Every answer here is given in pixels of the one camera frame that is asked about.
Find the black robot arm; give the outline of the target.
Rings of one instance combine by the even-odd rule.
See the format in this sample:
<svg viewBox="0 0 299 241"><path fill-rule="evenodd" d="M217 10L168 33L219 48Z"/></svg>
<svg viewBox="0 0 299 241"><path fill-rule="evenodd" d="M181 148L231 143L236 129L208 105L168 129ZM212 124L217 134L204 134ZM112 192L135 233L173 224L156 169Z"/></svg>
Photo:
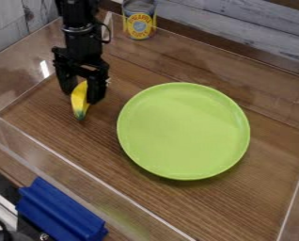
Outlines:
<svg viewBox="0 0 299 241"><path fill-rule="evenodd" d="M61 91L69 95L77 86L77 77L87 79L87 103L96 104L105 96L109 64L103 60L101 27L96 18L99 0L55 0L63 18L61 31L65 47L55 46L53 66Z"/></svg>

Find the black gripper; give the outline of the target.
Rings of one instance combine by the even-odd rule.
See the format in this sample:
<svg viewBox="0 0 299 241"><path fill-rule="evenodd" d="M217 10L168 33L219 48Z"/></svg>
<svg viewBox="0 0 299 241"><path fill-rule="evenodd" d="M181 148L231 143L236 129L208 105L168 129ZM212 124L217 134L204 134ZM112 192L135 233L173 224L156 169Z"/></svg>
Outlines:
<svg viewBox="0 0 299 241"><path fill-rule="evenodd" d="M87 102L96 104L105 96L109 64L104 61L101 28L63 28L65 46L52 48L59 86L69 95L77 76L87 78Z"/></svg>

